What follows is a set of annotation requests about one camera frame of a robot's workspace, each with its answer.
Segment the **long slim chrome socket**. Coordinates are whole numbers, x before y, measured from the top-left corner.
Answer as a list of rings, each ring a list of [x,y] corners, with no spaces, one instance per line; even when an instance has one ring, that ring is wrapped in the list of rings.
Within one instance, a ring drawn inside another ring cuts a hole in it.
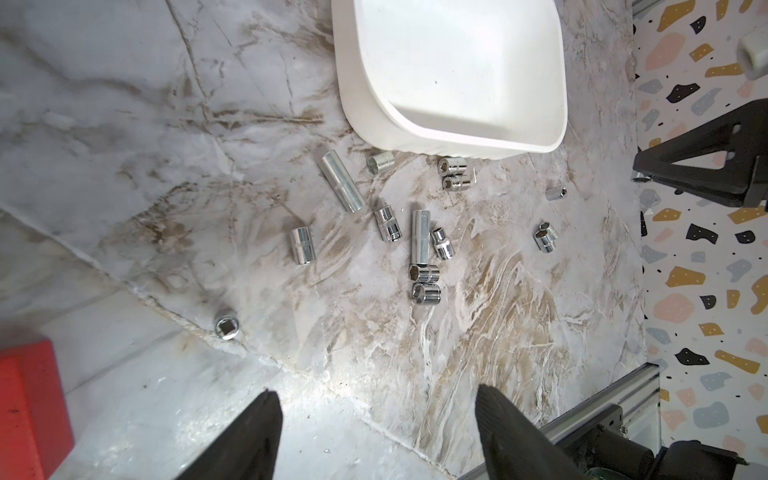
[[[427,265],[430,251],[430,223],[431,212],[429,210],[414,210],[411,223],[411,263],[415,265]]]

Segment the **medium chrome socket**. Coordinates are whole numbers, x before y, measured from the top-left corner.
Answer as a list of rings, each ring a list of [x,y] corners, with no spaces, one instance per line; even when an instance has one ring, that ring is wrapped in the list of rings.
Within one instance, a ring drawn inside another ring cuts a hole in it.
[[[402,238],[402,230],[390,205],[375,210],[374,218],[383,241],[393,243]]]

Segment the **chrome socket near box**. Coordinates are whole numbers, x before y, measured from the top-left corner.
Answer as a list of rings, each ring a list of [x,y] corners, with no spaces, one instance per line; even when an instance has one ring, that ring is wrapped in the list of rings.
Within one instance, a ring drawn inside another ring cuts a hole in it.
[[[366,167],[371,175],[388,172],[395,167],[395,164],[395,155],[391,151],[377,153],[366,161]]]

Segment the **red rectangular block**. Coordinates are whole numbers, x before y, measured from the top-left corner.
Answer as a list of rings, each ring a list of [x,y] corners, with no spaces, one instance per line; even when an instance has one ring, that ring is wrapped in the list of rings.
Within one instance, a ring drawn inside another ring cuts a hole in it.
[[[1,477],[48,479],[75,446],[53,344],[1,351]]]

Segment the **white plastic storage box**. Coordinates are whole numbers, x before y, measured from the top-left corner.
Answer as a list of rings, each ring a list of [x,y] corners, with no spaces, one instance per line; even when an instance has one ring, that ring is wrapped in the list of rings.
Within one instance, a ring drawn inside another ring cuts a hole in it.
[[[500,160],[549,153],[567,125],[552,1],[335,1],[353,130],[382,150]]]

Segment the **chrome socket lowest cluster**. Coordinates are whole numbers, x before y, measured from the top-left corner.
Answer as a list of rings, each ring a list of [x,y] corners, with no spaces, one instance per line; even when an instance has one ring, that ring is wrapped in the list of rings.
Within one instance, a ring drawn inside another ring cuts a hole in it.
[[[418,305],[437,305],[442,300],[442,290],[437,284],[416,282],[412,286],[411,298]]]

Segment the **small stepped chrome socket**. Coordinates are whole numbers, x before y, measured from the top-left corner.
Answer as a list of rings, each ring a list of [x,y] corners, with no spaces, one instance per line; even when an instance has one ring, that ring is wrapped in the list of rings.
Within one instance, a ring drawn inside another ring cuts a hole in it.
[[[450,260],[454,258],[454,247],[443,228],[435,228],[431,232],[431,238],[436,254],[441,260]]]

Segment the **chrome socket pair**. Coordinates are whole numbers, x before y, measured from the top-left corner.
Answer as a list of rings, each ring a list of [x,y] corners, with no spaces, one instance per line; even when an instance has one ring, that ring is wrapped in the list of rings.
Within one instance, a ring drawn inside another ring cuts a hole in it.
[[[556,249],[558,235],[549,222],[542,222],[533,236],[537,247],[543,253],[552,253]]]
[[[469,175],[445,176],[442,179],[443,189],[450,192],[460,192],[469,189],[472,185],[472,177]]]
[[[468,160],[458,157],[444,157],[438,161],[438,172],[442,177],[461,176],[467,172]]]

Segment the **upright chrome socket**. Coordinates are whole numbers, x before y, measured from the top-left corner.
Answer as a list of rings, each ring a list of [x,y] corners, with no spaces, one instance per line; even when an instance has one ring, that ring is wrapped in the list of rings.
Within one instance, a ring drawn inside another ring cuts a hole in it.
[[[240,332],[240,322],[232,314],[222,315],[214,323],[214,332],[221,340],[233,340]]]

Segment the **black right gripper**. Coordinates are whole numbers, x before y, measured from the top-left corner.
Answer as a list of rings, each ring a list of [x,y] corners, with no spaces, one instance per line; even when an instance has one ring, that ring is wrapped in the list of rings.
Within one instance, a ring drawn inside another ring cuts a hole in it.
[[[767,100],[753,100],[638,152],[633,170],[648,181],[726,207],[765,207]]]

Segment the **long chrome deep socket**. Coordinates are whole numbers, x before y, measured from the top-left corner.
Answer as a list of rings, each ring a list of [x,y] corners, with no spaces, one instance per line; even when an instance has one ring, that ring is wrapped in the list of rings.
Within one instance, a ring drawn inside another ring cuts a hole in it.
[[[364,200],[338,154],[328,151],[319,160],[319,167],[337,198],[349,213],[359,212]]]

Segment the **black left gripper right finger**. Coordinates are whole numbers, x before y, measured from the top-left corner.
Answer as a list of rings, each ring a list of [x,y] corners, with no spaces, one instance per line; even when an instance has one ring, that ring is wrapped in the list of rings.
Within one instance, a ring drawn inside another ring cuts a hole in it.
[[[475,417],[491,479],[582,479],[574,462],[498,389],[481,384]]]

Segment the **short chrome socket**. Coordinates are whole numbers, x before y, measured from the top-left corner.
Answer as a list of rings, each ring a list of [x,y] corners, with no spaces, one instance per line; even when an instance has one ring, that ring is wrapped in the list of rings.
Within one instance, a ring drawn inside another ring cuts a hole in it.
[[[316,260],[311,232],[308,227],[298,227],[289,233],[292,254],[298,265],[307,265]]]

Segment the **chrome socket open end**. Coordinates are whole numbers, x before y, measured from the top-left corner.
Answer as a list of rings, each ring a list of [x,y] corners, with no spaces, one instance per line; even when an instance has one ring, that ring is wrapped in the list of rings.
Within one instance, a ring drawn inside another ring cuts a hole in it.
[[[436,284],[440,279],[440,270],[436,265],[412,264],[409,276],[416,283]]]

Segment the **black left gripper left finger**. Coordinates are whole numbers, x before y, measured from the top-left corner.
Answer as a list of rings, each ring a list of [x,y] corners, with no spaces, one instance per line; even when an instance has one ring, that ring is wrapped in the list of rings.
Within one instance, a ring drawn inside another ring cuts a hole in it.
[[[178,479],[272,479],[282,425],[278,394],[263,391]]]

